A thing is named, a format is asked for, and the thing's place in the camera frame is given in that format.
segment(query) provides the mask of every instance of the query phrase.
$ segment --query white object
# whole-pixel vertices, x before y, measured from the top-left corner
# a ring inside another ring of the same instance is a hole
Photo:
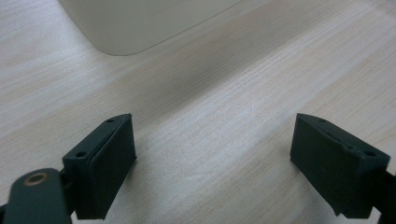
[[[134,54],[213,17],[241,0],[59,0],[104,53]]]

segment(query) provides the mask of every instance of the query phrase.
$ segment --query screw hole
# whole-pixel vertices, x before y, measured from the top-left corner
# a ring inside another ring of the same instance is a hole
[[[375,156],[375,153],[371,151],[365,151],[364,154],[366,154],[367,156]]]
[[[38,174],[30,175],[23,181],[23,184],[29,187],[38,185],[44,182],[48,178],[48,176],[49,175],[47,175],[47,173],[38,173]]]
[[[81,158],[81,157],[85,157],[85,155],[87,155],[86,152],[79,152],[78,154],[76,154],[76,157]]]

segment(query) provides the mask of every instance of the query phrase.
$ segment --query black plastic part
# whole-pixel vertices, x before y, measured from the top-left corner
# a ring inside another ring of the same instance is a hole
[[[76,185],[78,219],[106,217],[135,159],[130,114],[103,122],[64,156],[65,179]]]
[[[373,203],[382,213],[378,223],[396,223],[396,176],[384,173],[373,193]]]
[[[0,206],[0,224],[3,224],[4,215],[6,214],[7,205],[3,204]]]
[[[290,155],[337,216],[370,216],[387,154],[325,119],[298,114]]]
[[[71,223],[58,171],[41,169],[14,182],[3,223]]]
[[[76,203],[78,202],[77,187],[74,182],[67,178],[66,171],[64,169],[59,172],[59,175],[61,176],[62,185],[64,186],[67,213],[72,215],[76,210]]]

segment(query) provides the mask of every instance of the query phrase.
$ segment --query table surface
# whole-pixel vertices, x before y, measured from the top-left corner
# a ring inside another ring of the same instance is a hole
[[[395,71],[391,0],[245,0],[125,57],[94,49],[57,1],[3,0],[0,203],[132,113],[138,160],[106,220],[77,223],[376,223],[375,209],[336,217],[290,144],[306,113],[396,158]]]

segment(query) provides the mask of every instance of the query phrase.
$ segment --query wood grain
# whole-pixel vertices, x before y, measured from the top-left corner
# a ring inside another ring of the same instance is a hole
[[[376,223],[336,217],[290,162],[298,112],[393,160],[396,3],[245,0],[136,55],[94,49],[56,1],[0,2],[0,203],[104,119],[138,161],[105,221]]]

